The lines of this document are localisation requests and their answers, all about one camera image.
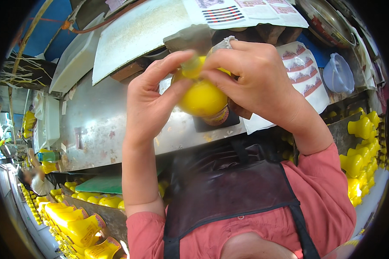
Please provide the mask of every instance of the blue wall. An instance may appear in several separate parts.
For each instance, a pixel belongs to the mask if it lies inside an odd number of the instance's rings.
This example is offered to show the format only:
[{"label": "blue wall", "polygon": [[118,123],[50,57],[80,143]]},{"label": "blue wall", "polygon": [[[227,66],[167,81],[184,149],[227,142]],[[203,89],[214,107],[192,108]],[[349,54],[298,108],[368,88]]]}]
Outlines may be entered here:
[{"label": "blue wall", "polygon": [[[29,19],[26,23],[26,27],[23,31],[23,36],[32,23],[32,18],[35,17],[45,0],[39,0],[36,6],[32,9],[29,14]],[[42,19],[36,25],[35,30],[30,36],[29,41],[26,44],[23,54],[36,56],[43,52],[47,44],[55,35],[57,29],[62,25],[63,21],[66,20],[67,16],[72,12],[72,7],[69,0],[55,0],[48,7],[46,12],[43,14]],[[76,37],[76,34],[69,30],[61,30],[57,37],[53,40],[52,44],[46,51],[45,58],[48,61],[52,61],[55,58],[60,58],[63,51],[69,45],[69,43]],[[16,44],[14,47],[16,52],[19,51],[19,46]]]}]

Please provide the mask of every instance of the metal workbench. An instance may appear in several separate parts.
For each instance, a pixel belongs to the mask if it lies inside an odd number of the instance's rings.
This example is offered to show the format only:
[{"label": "metal workbench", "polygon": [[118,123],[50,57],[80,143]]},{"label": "metal workbench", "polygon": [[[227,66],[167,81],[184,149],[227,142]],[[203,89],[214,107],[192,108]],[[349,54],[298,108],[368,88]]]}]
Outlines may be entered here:
[{"label": "metal workbench", "polygon": [[[122,142],[126,125],[128,83],[107,77],[92,86],[92,71],[76,87],[67,101],[66,114],[60,115],[59,140],[53,145],[62,152],[61,171],[88,169],[122,161]],[[170,78],[160,83],[160,91]],[[174,108],[161,133],[154,139],[156,155],[189,148],[246,132],[244,123],[214,131],[198,133],[191,115]]]}]

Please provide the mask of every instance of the white shirt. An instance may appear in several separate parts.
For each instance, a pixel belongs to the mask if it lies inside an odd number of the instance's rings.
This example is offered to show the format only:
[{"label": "white shirt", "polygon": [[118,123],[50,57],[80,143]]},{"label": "white shirt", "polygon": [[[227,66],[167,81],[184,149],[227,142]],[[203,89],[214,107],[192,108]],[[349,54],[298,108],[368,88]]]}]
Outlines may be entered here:
[{"label": "white shirt", "polygon": [[30,187],[39,195],[49,194],[51,190],[55,189],[55,186],[49,180],[47,180],[46,177],[42,181],[39,175],[36,175],[32,179],[32,184]]}]

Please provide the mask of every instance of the red shirt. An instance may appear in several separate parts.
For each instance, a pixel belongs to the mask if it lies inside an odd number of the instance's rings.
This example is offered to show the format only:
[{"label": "red shirt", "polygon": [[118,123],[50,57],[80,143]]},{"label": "red shirt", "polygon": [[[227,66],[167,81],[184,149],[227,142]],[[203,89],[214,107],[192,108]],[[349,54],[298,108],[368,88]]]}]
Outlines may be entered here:
[{"label": "red shirt", "polygon": [[[296,167],[283,161],[291,188],[317,251],[323,257],[348,241],[356,225],[356,211],[347,197],[347,179],[340,169],[337,147],[299,158]],[[127,219],[130,256],[163,258],[165,219],[152,212],[139,212]],[[208,223],[180,240],[180,258],[219,259],[225,242],[246,232],[255,232],[302,258],[302,249],[288,207]]]}]

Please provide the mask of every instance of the green cutting board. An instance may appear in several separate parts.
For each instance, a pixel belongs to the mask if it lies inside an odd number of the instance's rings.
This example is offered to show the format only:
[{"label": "green cutting board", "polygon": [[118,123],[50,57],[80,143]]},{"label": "green cutting board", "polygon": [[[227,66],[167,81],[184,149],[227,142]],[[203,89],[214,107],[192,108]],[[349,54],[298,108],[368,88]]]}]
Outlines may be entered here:
[{"label": "green cutting board", "polygon": [[121,173],[103,173],[75,187],[76,191],[122,194]]}]

